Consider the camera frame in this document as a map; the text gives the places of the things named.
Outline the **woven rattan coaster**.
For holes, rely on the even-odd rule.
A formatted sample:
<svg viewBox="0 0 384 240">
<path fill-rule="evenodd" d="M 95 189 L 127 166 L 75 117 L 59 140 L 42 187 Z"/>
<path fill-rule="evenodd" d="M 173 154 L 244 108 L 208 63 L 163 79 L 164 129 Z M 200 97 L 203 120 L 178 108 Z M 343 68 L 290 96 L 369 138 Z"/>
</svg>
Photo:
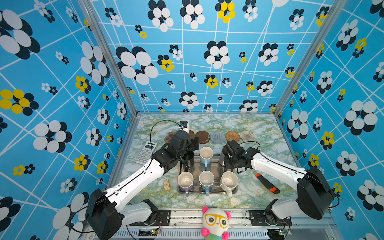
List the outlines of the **woven rattan coaster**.
<svg viewBox="0 0 384 240">
<path fill-rule="evenodd" d="M 241 140 L 241 136 L 238 132 L 235 131 L 229 131 L 225 134 L 225 138 L 228 142 L 230 141 L 236 141 L 239 142 Z"/>
</svg>

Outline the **dark round wooden coaster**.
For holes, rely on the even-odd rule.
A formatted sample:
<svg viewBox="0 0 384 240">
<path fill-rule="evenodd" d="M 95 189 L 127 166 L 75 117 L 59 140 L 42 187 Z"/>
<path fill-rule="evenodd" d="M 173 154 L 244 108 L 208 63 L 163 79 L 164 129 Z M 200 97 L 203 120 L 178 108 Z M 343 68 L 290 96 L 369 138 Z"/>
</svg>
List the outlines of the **dark round wooden coaster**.
<svg viewBox="0 0 384 240">
<path fill-rule="evenodd" d="M 189 130 L 189 135 L 191 139 L 195 138 L 195 133 L 192 130 Z"/>
</svg>

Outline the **paw shaped wooden coaster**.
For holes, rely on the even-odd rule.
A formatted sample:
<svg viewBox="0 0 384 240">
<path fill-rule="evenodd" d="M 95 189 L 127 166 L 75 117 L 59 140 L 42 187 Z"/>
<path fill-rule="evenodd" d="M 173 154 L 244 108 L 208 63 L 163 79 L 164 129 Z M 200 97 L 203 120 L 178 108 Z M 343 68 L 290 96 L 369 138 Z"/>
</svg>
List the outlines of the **paw shaped wooden coaster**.
<svg viewBox="0 0 384 240">
<path fill-rule="evenodd" d="M 176 132 L 169 132 L 168 135 L 164 138 L 164 142 L 169 144 L 175 134 Z"/>
</svg>

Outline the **white mug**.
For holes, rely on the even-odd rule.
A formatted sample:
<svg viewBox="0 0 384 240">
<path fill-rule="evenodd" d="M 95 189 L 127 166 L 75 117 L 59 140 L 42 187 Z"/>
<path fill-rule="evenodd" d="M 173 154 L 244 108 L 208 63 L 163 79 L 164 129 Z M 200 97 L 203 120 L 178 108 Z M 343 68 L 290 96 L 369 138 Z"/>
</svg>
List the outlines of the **white mug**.
<svg viewBox="0 0 384 240">
<path fill-rule="evenodd" d="M 231 171 L 224 172 L 220 179 L 220 187 L 225 191 L 229 198 L 232 197 L 234 189 L 238 186 L 239 179 L 237 175 Z"/>
</svg>

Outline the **light blue mug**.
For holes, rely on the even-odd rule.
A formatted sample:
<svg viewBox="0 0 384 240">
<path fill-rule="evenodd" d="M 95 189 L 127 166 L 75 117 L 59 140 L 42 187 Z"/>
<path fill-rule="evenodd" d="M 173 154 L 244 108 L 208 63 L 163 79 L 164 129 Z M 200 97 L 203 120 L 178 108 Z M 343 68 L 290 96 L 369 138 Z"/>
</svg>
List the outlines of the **light blue mug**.
<svg viewBox="0 0 384 240">
<path fill-rule="evenodd" d="M 214 156 L 213 149 L 210 147 L 203 147 L 200 149 L 199 154 L 201 163 L 205 166 L 205 168 L 207 168 L 212 161 L 212 157 Z"/>
<path fill-rule="evenodd" d="M 210 171 L 203 171 L 199 175 L 199 182 L 201 185 L 201 188 L 204 190 L 205 195 L 208 197 L 210 194 L 210 189 L 214 185 L 215 182 L 215 176 Z"/>
</svg>

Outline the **black mug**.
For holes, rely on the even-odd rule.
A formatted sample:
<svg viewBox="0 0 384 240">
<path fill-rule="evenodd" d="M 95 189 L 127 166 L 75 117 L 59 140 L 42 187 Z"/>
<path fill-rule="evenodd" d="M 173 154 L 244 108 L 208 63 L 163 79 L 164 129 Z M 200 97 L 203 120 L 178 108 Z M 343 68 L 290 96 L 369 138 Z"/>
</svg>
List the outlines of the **black mug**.
<svg viewBox="0 0 384 240">
<path fill-rule="evenodd" d="M 189 172 L 190 170 L 193 169 L 195 166 L 195 157 L 194 157 L 194 152 L 188 151 L 186 154 L 182 157 L 181 160 L 182 163 L 182 169 L 184 172 Z"/>
</svg>

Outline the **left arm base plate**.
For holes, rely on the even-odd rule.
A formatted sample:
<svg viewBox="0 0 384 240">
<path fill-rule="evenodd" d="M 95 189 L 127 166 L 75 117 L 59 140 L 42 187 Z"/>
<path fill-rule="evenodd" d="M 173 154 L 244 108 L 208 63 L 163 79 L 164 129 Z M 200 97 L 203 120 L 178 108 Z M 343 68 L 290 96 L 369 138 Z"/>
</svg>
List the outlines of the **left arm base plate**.
<svg viewBox="0 0 384 240">
<path fill-rule="evenodd" d="M 132 224 L 132 226 L 169 226 L 170 220 L 171 210 L 158 210 L 156 216 L 151 214 L 148 220 Z"/>
</svg>

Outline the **embroidered white fabric coaster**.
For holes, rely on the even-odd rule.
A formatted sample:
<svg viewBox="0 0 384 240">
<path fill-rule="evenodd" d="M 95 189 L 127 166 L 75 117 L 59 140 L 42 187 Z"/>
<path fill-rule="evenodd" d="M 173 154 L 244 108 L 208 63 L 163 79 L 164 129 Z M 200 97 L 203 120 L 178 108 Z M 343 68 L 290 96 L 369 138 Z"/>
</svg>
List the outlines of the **embroidered white fabric coaster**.
<svg viewBox="0 0 384 240">
<path fill-rule="evenodd" d="M 244 142 L 251 142 L 255 140 L 254 133 L 250 131 L 243 131 L 240 133 L 240 137 Z"/>
</svg>

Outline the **panda plush toy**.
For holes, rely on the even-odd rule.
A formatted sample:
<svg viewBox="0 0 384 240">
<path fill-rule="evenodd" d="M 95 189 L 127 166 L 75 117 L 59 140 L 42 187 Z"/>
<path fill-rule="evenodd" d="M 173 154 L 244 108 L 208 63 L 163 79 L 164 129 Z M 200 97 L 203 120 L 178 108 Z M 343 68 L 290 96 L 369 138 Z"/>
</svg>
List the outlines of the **panda plush toy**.
<svg viewBox="0 0 384 240">
<path fill-rule="evenodd" d="M 203 207 L 202 235 L 206 240 L 228 240 L 230 212 L 219 208 Z"/>
</svg>

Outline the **purple mug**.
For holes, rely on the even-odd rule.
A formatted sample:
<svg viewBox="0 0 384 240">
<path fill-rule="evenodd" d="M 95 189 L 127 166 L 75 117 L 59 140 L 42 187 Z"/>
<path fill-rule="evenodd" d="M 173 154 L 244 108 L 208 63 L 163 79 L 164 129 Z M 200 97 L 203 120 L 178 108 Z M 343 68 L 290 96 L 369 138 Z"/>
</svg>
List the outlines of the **purple mug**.
<svg viewBox="0 0 384 240">
<path fill-rule="evenodd" d="M 189 196 L 194 183 L 194 177 L 189 172 L 182 172 L 178 176 L 178 186 L 182 193 L 185 193 L 186 197 Z"/>
</svg>

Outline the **grey blue crochet coaster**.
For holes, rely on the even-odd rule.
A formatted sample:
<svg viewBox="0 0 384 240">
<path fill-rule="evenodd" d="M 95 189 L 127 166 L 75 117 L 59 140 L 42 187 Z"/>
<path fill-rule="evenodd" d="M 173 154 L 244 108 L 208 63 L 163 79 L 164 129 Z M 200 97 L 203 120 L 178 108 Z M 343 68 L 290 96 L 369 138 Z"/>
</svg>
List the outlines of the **grey blue crochet coaster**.
<svg viewBox="0 0 384 240">
<path fill-rule="evenodd" d="M 210 133 L 210 138 L 214 144 L 221 144 L 226 140 L 225 135 L 223 133 L 220 133 L 220 132 Z"/>
</svg>

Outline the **stainless steel cup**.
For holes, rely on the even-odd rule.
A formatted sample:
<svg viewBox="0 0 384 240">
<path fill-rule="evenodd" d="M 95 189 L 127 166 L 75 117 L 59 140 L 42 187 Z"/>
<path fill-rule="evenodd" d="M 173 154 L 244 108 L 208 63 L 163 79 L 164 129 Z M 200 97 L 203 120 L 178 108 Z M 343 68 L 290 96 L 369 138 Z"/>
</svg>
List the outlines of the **stainless steel cup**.
<svg viewBox="0 0 384 240">
<path fill-rule="evenodd" d="M 220 154 L 218 163 L 220 166 L 225 167 L 225 154 L 224 153 Z"/>
</svg>

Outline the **metal serving tray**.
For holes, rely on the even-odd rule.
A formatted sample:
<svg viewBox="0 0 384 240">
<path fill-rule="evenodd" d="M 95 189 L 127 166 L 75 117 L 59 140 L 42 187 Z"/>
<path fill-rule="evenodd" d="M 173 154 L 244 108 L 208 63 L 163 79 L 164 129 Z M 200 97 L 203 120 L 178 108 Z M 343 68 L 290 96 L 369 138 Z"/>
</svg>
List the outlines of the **metal serving tray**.
<svg viewBox="0 0 384 240">
<path fill-rule="evenodd" d="M 208 160 L 200 154 L 188 152 L 178 166 L 177 190 L 187 197 L 198 195 L 227 195 L 238 191 L 240 180 L 233 170 L 224 166 L 219 154 Z"/>
</svg>

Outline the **black orange utility knife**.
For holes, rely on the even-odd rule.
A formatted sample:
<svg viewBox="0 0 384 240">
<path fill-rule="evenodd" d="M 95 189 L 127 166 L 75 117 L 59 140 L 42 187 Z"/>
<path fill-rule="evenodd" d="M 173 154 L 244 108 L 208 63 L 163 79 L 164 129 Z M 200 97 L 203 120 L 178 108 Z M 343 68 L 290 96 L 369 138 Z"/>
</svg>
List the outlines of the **black orange utility knife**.
<svg viewBox="0 0 384 240">
<path fill-rule="evenodd" d="M 274 184 L 272 184 L 260 173 L 257 173 L 255 177 L 263 184 L 264 187 L 266 187 L 273 194 L 277 195 L 281 192 Z"/>
</svg>

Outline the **scratched round wooden coaster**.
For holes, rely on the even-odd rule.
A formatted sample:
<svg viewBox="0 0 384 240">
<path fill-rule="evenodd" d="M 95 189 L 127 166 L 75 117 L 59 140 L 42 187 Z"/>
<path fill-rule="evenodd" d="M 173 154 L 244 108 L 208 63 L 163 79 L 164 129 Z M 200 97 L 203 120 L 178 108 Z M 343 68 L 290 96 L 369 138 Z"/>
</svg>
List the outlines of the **scratched round wooden coaster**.
<svg viewBox="0 0 384 240">
<path fill-rule="evenodd" d="M 195 136 L 199 138 L 199 144 L 207 144 L 211 140 L 211 136 L 207 131 L 199 131 Z"/>
</svg>

